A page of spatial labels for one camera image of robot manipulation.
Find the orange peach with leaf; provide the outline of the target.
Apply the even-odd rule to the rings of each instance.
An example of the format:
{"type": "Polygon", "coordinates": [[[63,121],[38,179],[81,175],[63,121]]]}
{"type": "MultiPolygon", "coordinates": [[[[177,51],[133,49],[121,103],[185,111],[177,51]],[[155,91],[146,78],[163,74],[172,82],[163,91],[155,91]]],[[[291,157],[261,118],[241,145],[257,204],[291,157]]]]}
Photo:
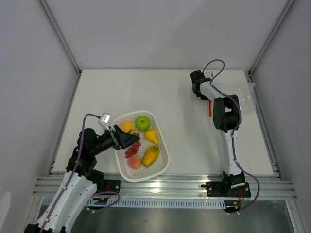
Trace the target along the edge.
{"type": "Polygon", "coordinates": [[[135,133],[135,126],[131,121],[125,121],[119,124],[119,128],[125,133],[135,133]]]}

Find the aluminium frame post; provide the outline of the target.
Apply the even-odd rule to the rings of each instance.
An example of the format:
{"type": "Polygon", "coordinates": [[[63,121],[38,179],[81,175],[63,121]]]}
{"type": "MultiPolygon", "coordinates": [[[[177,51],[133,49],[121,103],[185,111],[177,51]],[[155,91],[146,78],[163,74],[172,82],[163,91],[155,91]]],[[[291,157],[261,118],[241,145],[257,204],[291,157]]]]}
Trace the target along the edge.
{"type": "Polygon", "coordinates": [[[261,47],[258,55],[256,56],[254,62],[250,70],[248,71],[248,76],[250,79],[253,79],[255,71],[262,63],[265,55],[268,53],[270,47],[273,45],[274,41],[276,40],[278,34],[280,33],[282,27],[285,25],[287,18],[290,16],[292,10],[294,9],[295,5],[297,4],[297,0],[288,0],[286,1],[285,6],[281,10],[279,16],[276,19],[276,22],[273,24],[271,31],[268,34],[263,46],[261,47]]]}
{"type": "Polygon", "coordinates": [[[69,44],[67,40],[65,39],[63,32],[46,0],[37,0],[38,5],[40,6],[44,16],[46,17],[47,22],[50,25],[50,28],[52,29],[53,33],[56,36],[56,39],[58,40],[65,56],[67,57],[69,63],[71,64],[73,70],[75,73],[80,76],[81,75],[81,69],[79,68],[79,65],[72,53],[72,50],[69,47],[69,44]]]}

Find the yellow pear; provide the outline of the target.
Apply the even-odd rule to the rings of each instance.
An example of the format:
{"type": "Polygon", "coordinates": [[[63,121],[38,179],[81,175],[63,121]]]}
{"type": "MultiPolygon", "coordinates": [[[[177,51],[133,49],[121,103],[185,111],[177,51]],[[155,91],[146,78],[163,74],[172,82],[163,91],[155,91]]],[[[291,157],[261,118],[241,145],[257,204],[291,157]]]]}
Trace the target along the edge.
{"type": "Polygon", "coordinates": [[[155,129],[148,129],[144,133],[144,137],[146,140],[158,145],[158,138],[155,129]]]}

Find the green apple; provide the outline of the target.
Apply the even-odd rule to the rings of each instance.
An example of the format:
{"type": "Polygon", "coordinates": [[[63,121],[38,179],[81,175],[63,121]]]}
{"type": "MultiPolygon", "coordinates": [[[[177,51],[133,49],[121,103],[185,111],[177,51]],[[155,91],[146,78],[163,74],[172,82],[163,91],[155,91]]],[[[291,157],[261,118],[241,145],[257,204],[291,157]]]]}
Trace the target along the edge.
{"type": "Polygon", "coordinates": [[[146,131],[150,128],[150,119],[146,116],[139,116],[135,121],[135,126],[139,131],[146,131]]]}

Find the clear orange zip bag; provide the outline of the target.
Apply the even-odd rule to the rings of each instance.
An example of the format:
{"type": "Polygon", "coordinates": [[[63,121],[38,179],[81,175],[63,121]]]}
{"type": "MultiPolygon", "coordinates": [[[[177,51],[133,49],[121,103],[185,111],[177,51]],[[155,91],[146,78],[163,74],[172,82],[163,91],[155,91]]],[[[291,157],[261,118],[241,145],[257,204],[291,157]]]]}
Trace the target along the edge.
{"type": "Polygon", "coordinates": [[[225,94],[238,96],[242,117],[248,117],[255,112],[253,84],[213,82],[213,85],[225,94]]]}

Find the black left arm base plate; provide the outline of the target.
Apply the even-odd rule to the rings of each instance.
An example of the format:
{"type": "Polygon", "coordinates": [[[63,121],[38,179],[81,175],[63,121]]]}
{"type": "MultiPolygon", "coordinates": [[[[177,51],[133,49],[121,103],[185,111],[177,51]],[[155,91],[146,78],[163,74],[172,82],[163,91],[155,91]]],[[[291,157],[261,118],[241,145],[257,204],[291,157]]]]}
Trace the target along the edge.
{"type": "Polygon", "coordinates": [[[104,180],[99,183],[97,193],[100,192],[119,193],[120,188],[121,188],[121,180],[104,180]]]}

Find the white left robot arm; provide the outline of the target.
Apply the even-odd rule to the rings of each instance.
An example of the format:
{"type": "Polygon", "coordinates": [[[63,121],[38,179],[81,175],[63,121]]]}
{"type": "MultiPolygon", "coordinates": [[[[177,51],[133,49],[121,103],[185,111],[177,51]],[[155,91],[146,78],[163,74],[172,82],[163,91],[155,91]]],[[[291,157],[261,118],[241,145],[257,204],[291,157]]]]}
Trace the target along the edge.
{"type": "Polygon", "coordinates": [[[95,194],[118,195],[107,190],[104,173],[95,170],[96,156],[110,148],[126,149],[139,141],[139,136],[125,133],[119,126],[98,136],[92,128],[83,129],[66,167],[62,183],[50,205],[27,233],[69,233],[87,201],[95,194]]]}

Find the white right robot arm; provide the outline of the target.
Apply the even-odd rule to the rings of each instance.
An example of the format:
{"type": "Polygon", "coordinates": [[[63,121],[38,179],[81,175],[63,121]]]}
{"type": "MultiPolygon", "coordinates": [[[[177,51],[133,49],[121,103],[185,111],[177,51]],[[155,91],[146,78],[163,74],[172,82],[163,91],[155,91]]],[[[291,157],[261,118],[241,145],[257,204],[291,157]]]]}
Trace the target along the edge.
{"type": "Polygon", "coordinates": [[[205,187],[209,197],[238,197],[238,192],[246,185],[245,174],[238,163],[237,130],[242,117],[237,95],[227,95],[220,91],[212,78],[206,78],[197,70],[190,74],[192,91],[202,100],[212,102],[214,127],[220,132],[224,151],[223,179],[207,182],[205,187]]]}

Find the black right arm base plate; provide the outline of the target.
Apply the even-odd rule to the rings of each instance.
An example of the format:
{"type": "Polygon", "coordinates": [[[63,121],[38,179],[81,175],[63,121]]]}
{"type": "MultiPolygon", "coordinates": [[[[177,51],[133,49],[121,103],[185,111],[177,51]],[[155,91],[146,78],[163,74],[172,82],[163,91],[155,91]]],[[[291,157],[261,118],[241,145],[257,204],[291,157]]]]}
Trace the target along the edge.
{"type": "Polygon", "coordinates": [[[239,187],[225,188],[225,185],[222,182],[210,181],[206,182],[205,184],[202,184],[201,188],[204,188],[207,191],[208,197],[217,197],[217,198],[251,197],[251,191],[248,182],[239,187]]]}

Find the aluminium front rail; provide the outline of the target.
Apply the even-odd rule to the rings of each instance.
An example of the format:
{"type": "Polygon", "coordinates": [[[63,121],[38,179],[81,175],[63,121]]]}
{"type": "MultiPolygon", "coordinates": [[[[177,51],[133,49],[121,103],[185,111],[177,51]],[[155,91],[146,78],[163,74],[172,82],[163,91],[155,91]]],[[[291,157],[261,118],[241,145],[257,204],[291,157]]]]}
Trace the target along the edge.
{"type": "MultiPolygon", "coordinates": [[[[51,196],[62,184],[64,175],[52,174],[37,178],[34,196],[51,196]]],[[[209,181],[220,181],[220,176],[164,174],[141,182],[129,182],[120,174],[105,174],[107,180],[120,180],[120,195],[123,198],[155,199],[199,199],[206,198],[207,191],[201,185],[209,181]]],[[[291,181],[279,177],[259,177],[259,200],[296,200],[297,195],[291,181]]]]}

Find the white perforated plastic basket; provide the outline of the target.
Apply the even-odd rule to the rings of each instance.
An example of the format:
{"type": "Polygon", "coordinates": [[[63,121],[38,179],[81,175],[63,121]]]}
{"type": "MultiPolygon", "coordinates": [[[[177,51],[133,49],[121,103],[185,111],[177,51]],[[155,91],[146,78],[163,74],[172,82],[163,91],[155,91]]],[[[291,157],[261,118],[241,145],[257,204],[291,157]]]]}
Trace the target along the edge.
{"type": "Polygon", "coordinates": [[[141,110],[114,119],[123,133],[130,133],[138,141],[126,149],[116,150],[120,174],[129,182],[140,182],[162,174],[170,164],[170,156],[162,139],[155,116],[141,110]]]}

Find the yellow green mango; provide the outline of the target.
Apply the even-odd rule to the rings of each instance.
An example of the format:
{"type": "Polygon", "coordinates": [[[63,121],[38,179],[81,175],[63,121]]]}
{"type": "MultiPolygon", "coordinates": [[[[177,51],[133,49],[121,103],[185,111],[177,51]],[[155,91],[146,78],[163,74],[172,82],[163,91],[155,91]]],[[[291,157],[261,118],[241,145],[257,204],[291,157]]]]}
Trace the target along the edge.
{"type": "Polygon", "coordinates": [[[160,150],[159,150],[158,146],[150,146],[146,150],[141,163],[144,166],[149,167],[155,162],[155,160],[158,158],[159,154],[160,154],[160,150]]]}

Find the pink peach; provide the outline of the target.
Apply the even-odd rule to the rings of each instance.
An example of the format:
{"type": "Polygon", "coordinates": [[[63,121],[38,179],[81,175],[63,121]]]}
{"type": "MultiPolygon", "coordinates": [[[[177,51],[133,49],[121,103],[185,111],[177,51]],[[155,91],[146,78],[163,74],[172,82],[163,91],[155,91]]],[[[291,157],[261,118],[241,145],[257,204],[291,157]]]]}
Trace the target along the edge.
{"type": "Polygon", "coordinates": [[[138,169],[141,166],[141,158],[138,155],[132,155],[128,159],[128,165],[132,169],[138,169]]]}

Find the left aluminium frame post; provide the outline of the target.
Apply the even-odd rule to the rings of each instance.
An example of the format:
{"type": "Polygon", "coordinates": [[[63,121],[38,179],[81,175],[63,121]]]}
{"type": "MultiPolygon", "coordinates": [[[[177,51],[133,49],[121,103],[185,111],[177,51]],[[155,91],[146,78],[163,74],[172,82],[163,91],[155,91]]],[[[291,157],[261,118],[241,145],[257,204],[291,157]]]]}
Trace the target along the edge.
{"type": "Polygon", "coordinates": [[[81,75],[81,69],[79,68],[79,65],[72,53],[72,50],[69,47],[69,44],[67,40],[65,39],[63,32],[46,0],[37,0],[38,5],[40,6],[44,16],[46,17],[47,22],[50,25],[50,28],[52,29],[53,33],[56,36],[56,39],[58,40],[65,56],[67,57],[69,63],[71,64],[73,70],[75,73],[80,76],[81,75]]]}

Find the red grape bunch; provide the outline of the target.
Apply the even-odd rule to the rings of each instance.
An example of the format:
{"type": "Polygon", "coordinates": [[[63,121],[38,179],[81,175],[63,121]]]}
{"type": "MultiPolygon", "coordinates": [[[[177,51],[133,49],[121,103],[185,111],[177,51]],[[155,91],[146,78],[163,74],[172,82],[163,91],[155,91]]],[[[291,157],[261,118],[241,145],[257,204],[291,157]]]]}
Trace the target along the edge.
{"type": "Polygon", "coordinates": [[[125,152],[125,158],[130,158],[132,155],[137,154],[139,151],[139,148],[141,146],[140,141],[135,142],[132,144],[125,152]]]}

